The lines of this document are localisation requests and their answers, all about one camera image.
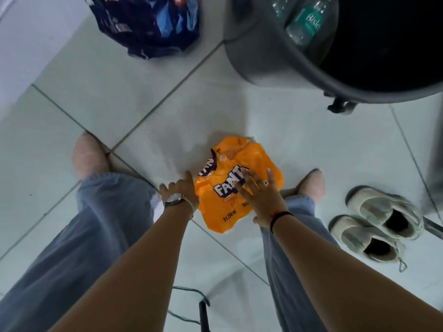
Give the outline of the person's right hand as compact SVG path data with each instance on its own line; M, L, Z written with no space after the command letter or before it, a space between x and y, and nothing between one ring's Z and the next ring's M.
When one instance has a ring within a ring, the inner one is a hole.
M267 169L268 184L265 184L264 180L254 171L242 168L241 173L245 179L245 184L241 185L237 182L235 187L244 187L251 193L251 202L249 205L256 214L253 222L262 228L269 229L272 214L289 211L276 186L273 172L271 169Z

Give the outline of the person's left hand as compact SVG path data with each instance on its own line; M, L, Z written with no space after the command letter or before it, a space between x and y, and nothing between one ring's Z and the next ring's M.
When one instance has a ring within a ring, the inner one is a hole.
M174 193L180 193L180 194L185 195L194 204L196 210L199 206L199 197L196 195L195 185L193 187L185 186L184 178L181 178L181 179L177 180L176 182L171 182L171 183L169 183L169 185L165 185L163 183L160 184L159 193L162 197L163 202L166 201L170 195L172 195ZM190 209L189 212L191 213L191 208L186 202L180 203L179 205L188 206Z

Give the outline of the orange plastic wrapper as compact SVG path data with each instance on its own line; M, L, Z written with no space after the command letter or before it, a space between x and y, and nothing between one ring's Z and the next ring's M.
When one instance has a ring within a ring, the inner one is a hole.
M252 207L238 193L235 183L245 184L242 169L251 169L264 184L271 169L277 188L284 185L282 171L272 162L263 146L252 138L227 137L211 148L211 156L195 179L199 211L207 228L218 234L230 231L252 212Z

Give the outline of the person's left forearm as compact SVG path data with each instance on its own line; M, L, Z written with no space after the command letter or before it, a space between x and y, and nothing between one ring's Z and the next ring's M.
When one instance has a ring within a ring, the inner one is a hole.
M165 208L48 332L163 332L192 215L187 201Z

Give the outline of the person's right forearm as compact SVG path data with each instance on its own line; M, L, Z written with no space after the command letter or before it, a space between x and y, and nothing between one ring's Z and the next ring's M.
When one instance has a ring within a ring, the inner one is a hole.
M329 332L443 332L443 313L295 217L280 218L274 237Z

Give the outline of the silver wristwatch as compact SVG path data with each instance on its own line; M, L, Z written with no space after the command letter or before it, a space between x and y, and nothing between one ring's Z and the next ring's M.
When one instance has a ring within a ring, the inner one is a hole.
M172 195L169 196L169 198L163 202L163 206L164 208L170 208L176 205L179 205L180 203L186 202L190 208L191 208L191 218L193 218L194 213L195 213L195 206L194 204L183 194L180 193L174 193Z

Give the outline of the black and red wristband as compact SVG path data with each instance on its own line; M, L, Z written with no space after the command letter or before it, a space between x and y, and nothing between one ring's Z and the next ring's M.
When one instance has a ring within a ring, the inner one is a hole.
M276 213L272 214L272 220L271 220L271 223L269 225L269 229L270 229L271 233L274 233L274 226L277 223L277 221L280 218L283 218L285 216L294 217L293 214L291 212L289 212L289 211L276 212Z

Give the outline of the person's right foot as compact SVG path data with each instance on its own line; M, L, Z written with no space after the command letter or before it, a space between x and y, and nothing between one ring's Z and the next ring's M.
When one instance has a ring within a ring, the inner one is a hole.
M315 168L311 170L302 180L292 189L280 190L280 195L284 198L293 196L307 196L314 203L320 202L326 194L326 181L323 172Z

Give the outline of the person's foot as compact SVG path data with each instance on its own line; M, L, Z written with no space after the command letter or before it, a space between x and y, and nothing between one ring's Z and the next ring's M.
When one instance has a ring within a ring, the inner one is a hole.
M76 141L72 164L82 181L94 174L110 172L110 165L101 143L89 132L84 132Z
M315 168L311 170L302 180L292 189L280 190L280 195L284 198L293 196L307 196L314 203L320 202L326 194L326 181L323 172Z

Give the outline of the person's right trouser leg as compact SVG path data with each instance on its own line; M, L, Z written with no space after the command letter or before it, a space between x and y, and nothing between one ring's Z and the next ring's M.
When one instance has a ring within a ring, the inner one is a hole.
M315 202L311 197L292 195L285 198L285 203L304 225L339 246L323 222L315 217ZM267 276L282 331L328 332L276 238L269 229L260 230Z

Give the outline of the person's trouser leg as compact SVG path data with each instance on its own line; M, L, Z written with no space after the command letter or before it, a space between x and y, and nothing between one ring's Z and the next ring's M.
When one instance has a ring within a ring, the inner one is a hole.
M304 225L339 246L323 222L315 217L315 202L311 197L292 195L285 198L285 203ZM282 331L328 332L276 238L269 229L260 230L267 276Z
M147 182L92 174L78 214L0 300L0 332L47 332L154 223L161 203Z

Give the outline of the person's left foot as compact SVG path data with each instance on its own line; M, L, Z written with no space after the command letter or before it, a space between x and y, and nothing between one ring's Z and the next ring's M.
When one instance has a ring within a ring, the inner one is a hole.
M72 164L82 181L94 174L110 172L110 165L101 143L89 132L84 132L76 141Z

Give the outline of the white sneaker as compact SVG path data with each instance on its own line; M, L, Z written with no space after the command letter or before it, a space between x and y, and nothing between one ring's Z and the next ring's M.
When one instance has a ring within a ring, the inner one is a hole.
M328 225L330 234L353 253L376 263L398 264L403 273L408 266L404 261L405 245L385 234L366 219L338 215Z
M396 240L417 240L424 231L422 213L401 195L359 185L347 193L345 203L349 210Z

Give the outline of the black rod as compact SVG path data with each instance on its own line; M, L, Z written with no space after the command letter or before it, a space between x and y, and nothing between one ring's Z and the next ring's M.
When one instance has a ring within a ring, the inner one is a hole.
M200 317L200 328L201 332L211 332L209 328L209 320L207 314L207 302L202 300L199 302L199 317Z

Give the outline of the person's left trouser leg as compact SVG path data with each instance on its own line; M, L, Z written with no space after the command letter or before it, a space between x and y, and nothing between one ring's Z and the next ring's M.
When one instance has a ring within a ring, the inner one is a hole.
M47 332L154 223L161 203L147 182L92 174L78 214L0 300L0 332Z

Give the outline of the black bin pedal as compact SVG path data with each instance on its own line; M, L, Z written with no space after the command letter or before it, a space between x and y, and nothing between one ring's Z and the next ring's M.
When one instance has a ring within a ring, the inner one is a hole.
M357 105L357 102L335 98L333 103L327 107L327 110L334 114L347 116L354 112Z

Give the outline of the grey trash bin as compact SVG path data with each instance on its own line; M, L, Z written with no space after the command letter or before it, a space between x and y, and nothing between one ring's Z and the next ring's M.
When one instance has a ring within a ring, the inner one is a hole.
M313 86L331 98L359 104L391 104L417 100L443 91L443 81L404 92L374 92L353 88L320 68L334 42L339 3L334 1L318 34L305 49L296 46L277 19L271 0L226 0L226 55L245 80L261 87Z

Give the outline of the dark blue plastic bag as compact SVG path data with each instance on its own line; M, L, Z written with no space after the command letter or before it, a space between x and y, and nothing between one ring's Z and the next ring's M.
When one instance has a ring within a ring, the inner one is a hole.
M201 0L84 0L98 29L144 60L183 53L200 37Z

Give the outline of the clear plastic water bottle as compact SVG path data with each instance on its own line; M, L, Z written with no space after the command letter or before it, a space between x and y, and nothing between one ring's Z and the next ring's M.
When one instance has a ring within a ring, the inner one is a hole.
M323 26L335 0L271 0L287 36L305 49Z

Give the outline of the grey metal bar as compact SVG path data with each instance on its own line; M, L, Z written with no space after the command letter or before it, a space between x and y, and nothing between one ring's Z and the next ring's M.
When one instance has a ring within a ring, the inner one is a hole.
M443 241L443 227L441 225L426 217L423 217L423 223L425 231Z

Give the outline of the black bin liner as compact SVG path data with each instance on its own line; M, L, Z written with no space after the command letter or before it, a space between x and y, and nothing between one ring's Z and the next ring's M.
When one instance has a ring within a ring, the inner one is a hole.
M443 81L443 0L338 0L320 65L353 88L404 92Z

